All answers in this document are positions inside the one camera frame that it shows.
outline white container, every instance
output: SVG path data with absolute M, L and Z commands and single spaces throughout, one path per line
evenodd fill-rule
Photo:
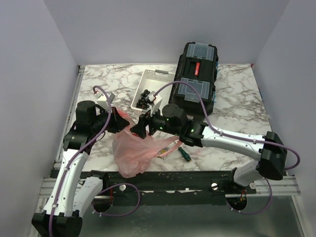
M 140 82 L 138 84 L 136 93 L 134 95 L 134 99 L 131 104 L 131 108 L 133 110 L 138 111 L 139 114 L 141 114 L 142 109 L 137 108 L 136 104 L 138 100 L 141 98 L 141 94 L 144 92 L 144 90 L 147 89 L 150 92 L 157 91 L 169 82 L 173 82 L 174 76 L 174 73 L 169 73 L 161 70 L 146 69 L 143 72 L 142 78 L 140 79 Z M 159 93 L 159 95 L 162 97 L 162 102 L 159 108 L 160 110 L 162 110 L 163 107 L 168 104 L 171 89 L 172 86 L 170 85 Z

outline white marble table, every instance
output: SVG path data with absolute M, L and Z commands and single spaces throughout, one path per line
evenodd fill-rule
M 174 73 L 176 67 L 173 64 L 86 66 L 77 102 L 95 101 L 92 87 L 100 85 L 115 94 L 113 106 L 127 111 L 136 122 L 138 114 L 133 112 L 130 104 L 143 71 L 159 69 Z M 270 131 L 268 116 L 251 66 L 220 65 L 219 70 L 211 123 L 216 127 L 247 134 L 266 134 Z M 166 134 L 157 132 L 155 136 L 159 139 Z M 112 140 L 113 134 L 107 133 L 105 138 L 94 145 L 83 171 L 118 170 L 113 159 Z M 250 161 L 248 157 L 225 150 L 182 147 L 191 156 L 192 162 L 186 162 L 178 151 L 174 151 L 166 159 L 154 158 L 148 171 L 231 170 Z

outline plastic bag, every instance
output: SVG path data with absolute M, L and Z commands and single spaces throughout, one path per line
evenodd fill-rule
M 146 136 L 145 139 L 141 139 L 130 132 L 129 129 L 135 125 L 130 117 L 123 111 L 118 111 L 118 113 L 130 122 L 128 127 L 120 133 L 115 134 L 112 142 L 114 161 L 118 166 L 119 173 L 124 178 L 144 173 L 149 168 L 151 160 L 158 156 L 161 149 L 179 139 L 177 136 L 168 137 L 163 140 L 155 140 L 152 136 Z M 178 141 L 175 146 L 159 155 L 159 157 L 168 155 L 181 144 L 182 142 Z

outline gray wall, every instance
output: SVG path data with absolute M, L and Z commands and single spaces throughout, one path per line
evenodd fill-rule
M 291 0 L 253 69 L 273 130 L 302 157 L 294 173 L 316 234 L 315 9 L 315 0 Z
M 27 236 L 52 167 L 77 64 L 41 0 L 0 8 L 0 236 Z
M 253 63 L 288 0 L 44 0 L 79 64 L 176 63 L 185 43 Z

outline purple cable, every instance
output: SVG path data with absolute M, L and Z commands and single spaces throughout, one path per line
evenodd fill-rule
M 162 91 L 163 89 L 165 89 L 167 86 L 170 86 L 170 85 L 172 85 L 172 84 L 177 84 L 177 83 L 184 84 L 184 85 L 188 86 L 189 88 L 191 88 L 191 89 L 194 91 L 194 93 L 197 95 L 197 97 L 198 97 L 198 99 L 199 99 L 199 102 L 200 102 L 201 105 L 202 105 L 202 109 L 203 109 L 203 112 L 204 112 L 204 115 L 205 115 L 205 119 L 206 119 L 206 121 L 207 121 L 208 126 L 209 126 L 214 132 L 220 134 L 221 132 L 218 131 L 216 128 L 214 128 L 214 127 L 212 126 L 212 124 L 211 124 L 211 122 L 210 122 L 210 120 L 209 120 L 209 118 L 208 118 L 208 116 L 207 116 L 207 112 L 206 112 L 206 109 L 205 109 L 205 106 L 204 106 L 204 104 L 203 104 L 203 102 L 202 102 L 201 97 L 199 96 L 199 94 L 198 94 L 198 92 L 195 90 L 195 88 L 192 87 L 190 84 L 185 83 L 185 82 L 180 81 L 180 80 L 173 81 L 173 82 L 170 82 L 170 83 L 164 85 L 162 88 L 160 88 L 160 89 L 154 94 L 154 96 L 156 96 L 159 92 L 161 92 L 161 91 Z M 226 134 L 226 133 L 224 133 L 224 132 L 222 132 L 221 135 L 226 136 L 226 137 L 230 137 L 230 138 L 234 138 L 234 139 L 238 139 L 238 140 L 241 140 L 241 141 L 253 142 L 253 139 L 244 138 L 244 137 L 239 137 L 239 136 L 235 136 L 235 135 L 230 135 L 230 134 Z M 285 146 L 285 145 L 282 145 L 282 144 L 279 144 L 279 143 L 275 143 L 275 142 L 263 141 L 263 140 L 257 140 L 256 142 L 257 142 L 257 143 L 263 143 L 263 144 L 268 144 L 268 145 L 273 145 L 273 146 L 281 147 L 281 148 L 283 148 L 283 149 L 287 149 L 287 150 L 293 152 L 293 153 L 296 155 L 296 157 L 297 157 L 297 161 L 296 161 L 296 163 L 295 163 L 294 165 L 285 168 L 285 170 L 294 169 L 294 168 L 297 167 L 297 166 L 300 164 L 300 162 L 301 162 L 301 157 L 300 157 L 300 155 L 297 153 L 297 151 L 295 151 L 294 149 L 292 149 L 292 148 L 290 148 L 290 147 L 288 147 L 288 146 Z
M 201 103 L 201 106 L 202 106 L 202 109 L 203 109 L 203 112 L 204 112 L 204 116 L 205 116 L 205 119 L 206 119 L 206 121 L 207 121 L 208 126 L 209 126 L 214 132 L 220 134 L 221 132 L 218 131 L 216 128 L 214 128 L 214 127 L 212 126 L 212 124 L 211 124 L 211 122 L 210 122 L 210 120 L 209 120 L 209 118 L 208 118 L 208 116 L 207 116 L 207 112 L 206 112 L 205 106 L 204 106 L 204 104 L 203 104 L 203 102 L 202 102 L 202 99 L 201 99 L 200 95 L 198 94 L 197 90 L 195 90 L 195 88 L 192 87 L 190 84 L 185 83 L 185 82 L 183 82 L 183 81 L 179 81 L 179 80 L 173 81 L 173 82 L 170 82 L 170 83 L 164 85 L 162 88 L 160 88 L 160 89 L 154 94 L 154 96 L 156 96 L 159 92 L 161 92 L 161 91 L 162 91 L 163 89 L 165 89 L 167 86 L 170 86 L 170 85 L 172 85 L 172 84 L 177 84 L 177 83 L 184 84 L 184 85 L 188 86 L 189 88 L 191 88 L 191 89 L 194 91 L 194 93 L 195 93 L 195 94 L 197 95 L 197 97 L 198 97 L 199 102 Z M 223 132 L 222 132 L 222 135 L 223 135 L 223 136 L 226 136 L 226 137 L 238 139 L 238 140 L 241 140 L 241 141 L 253 142 L 252 139 L 243 138 L 243 137 L 239 137 L 239 136 L 234 136 L 234 135 L 226 134 L 226 133 L 223 133 Z M 297 151 L 295 151 L 294 149 L 292 149 L 292 148 L 290 148 L 290 147 L 288 147 L 288 146 L 285 146 L 285 145 L 282 145 L 282 144 L 279 144 L 279 143 L 275 143 L 275 142 L 262 141 L 262 140 L 258 140 L 258 141 L 256 141 L 256 142 L 257 142 L 257 143 L 263 143 L 263 144 L 269 144 L 269 145 L 281 147 L 281 148 L 283 148 L 283 149 L 287 149 L 287 150 L 293 152 L 293 153 L 296 155 L 296 157 L 297 157 L 297 161 L 296 161 L 296 163 L 295 163 L 294 165 L 285 168 L 285 170 L 293 169 L 293 168 L 297 167 L 297 166 L 299 165 L 299 163 L 301 162 L 301 157 L 300 157 L 300 155 L 297 153 Z M 242 214 L 246 214 L 246 215 L 257 214 L 257 213 L 260 213 L 260 212 L 266 210 L 267 208 L 269 208 L 269 206 L 270 206 L 271 203 L 272 203 L 273 194 L 272 194 L 272 188 L 271 188 L 270 183 L 268 182 L 267 179 L 266 179 L 266 181 L 267 181 L 267 183 L 268 183 L 268 185 L 269 185 L 269 189 L 270 189 L 270 199 L 269 199 L 267 205 L 266 205 L 265 207 L 263 207 L 261 210 L 258 210 L 258 211 L 255 211 L 255 212 L 251 212 L 251 213 L 242 213 Z
M 69 160 L 68 164 L 66 165 L 66 168 L 69 169 L 70 168 L 70 165 L 72 164 L 72 162 L 74 161 L 74 159 L 77 157 L 77 155 L 79 155 L 81 152 L 84 151 L 84 149 L 88 146 L 90 146 L 92 143 L 94 143 L 96 141 L 96 139 L 105 131 L 105 129 L 107 128 L 109 122 L 110 122 L 110 118 L 111 118 L 111 113 L 112 113 L 112 110 L 111 110 L 111 102 L 110 102 L 110 98 L 109 96 L 107 95 L 107 93 L 98 85 L 95 85 L 93 87 L 93 92 L 96 93 L 96 88 L 98 88 L 104 95 L 105 97 L 107 98 L 108 100 L 108 104 L 109 104 L 109 114 L 108 114 L 108 118 L 103 126 L 103 128 L 101 129 L 101 131 L 95 135 L 94 138 L 91 139 L 91 141 L 89 141 L 87 144 L 85 144 L 83 147 L 81 147 L 75 154 L 74 156 Z M 61 176 L 61 179 L 60 179 L 60 183 L 57 187 L 57 191 L 56 191 L 56 195 L 55 195 L 55 198 L 54 198 L 54 202 L 53 202 L 53 205 L 56 205 L 57 204 L 57 198 L 60 194 L 60 191 L 61 191 L 61 188 L 63 186 L 63 183 L 64 183 L 64 180 L 65 180 L 65 177 L 66 177 L 66 174 L 67 174 L 67 171 L 64 170 L 63 171 L 63 174 Z M 55 207 L 53 207 L 51 209 L 51 213 L 50 213 L 50 216 L 49 216 L 49 222 L 48 222 L 48 232 L 49 232 L 49 237 L 53 237 L 53 217 L 54 217 L 54 212 L 55 212 Z
M 124 214 L 117 214 L 117 215 L 115 215 L 115 214 L 107 214 L 107 213 L 97 212 L 97 211 L 94 209 L 93 202 L 92 202 L 92 203 L 91 203 L 91 206 L 92 206 L 92 209 L 93 209 L 93 213 L 97 213 L 97 214 L 102 215 L 102 216 L 121 217 L 121 216 L 127 216 L 127 215 L 133 213 L 134 211 L 136 211 L 136 209 L 138 208 L 139 203 L 140 203 L 140 193 L 139 193 L 138 188 L 137 188 L 135 185 L 132 185 L 132 184 L 129 184 L 129 183 L 115 184 L 115 185 L 113 185 L 113 186 L 110 186 L 110 187 L 106 188 L 105 190 L 102 190 L 98 195 L 103 194 L 103 193 L 105 193 L 106 191 L 108 191 L 108 190 L 110 190 L 110 189 L 112 189 L 112 188 L 115 188 L 115 187 L 117 187 L 117 186 L 120 186 L 120 185 L 128 185 L 128 186 L 133 187 L 133 188 L 136 190 L 137 195 L 138 195 L 138 201 L 137 201 L 137 204 L 136 204 L 136 206 L 134 207 L 134 209 L 131 210 L 131 211 L 129 211 L 129 212 L 127 212 L 127 213 L 124 213 Z
M 243 215 L 254 215 L 254 214 L 259 214 L 259 213 L 261 213 L 261 212 L 267 210 L 267 209 L 271 206 L 271 204 L 272 204 L 273 195 L 272 195 L 272 188 L 271 188 L 270 182 L 269 182 L 266 178 L 265 178 L 265 180 L 267 181 L 268 186 L 269 186 L 270 197 L 269 197 L 268 203 L 267 203 L 262 209 L 260 209 L 260 210 L 258 210 L 258 211 L 253 211 L 253 212 L 241 212 L 241 211 L 237 211 L 237 210 L 233 209 L 233 208 L 229 205 L 228 201 L 226 201 L 226 204 L 227 204 L 228 207 L 231 209 L 231 211 L 236 212 L 236 213 L 238 213 L 238 214 L 243 214 Z

